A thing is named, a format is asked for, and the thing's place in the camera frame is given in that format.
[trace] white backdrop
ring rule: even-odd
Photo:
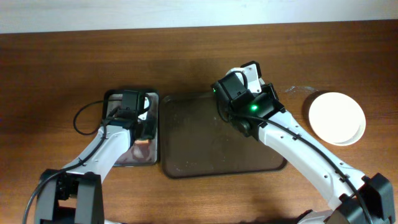
[[[0,0],[0,33],[398,19],[398,0]]]

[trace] small tray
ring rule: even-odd
[[[160,158],[173,179],[278,171],[287,164],[279,153],[221,120],[212,92],[162,100]]]

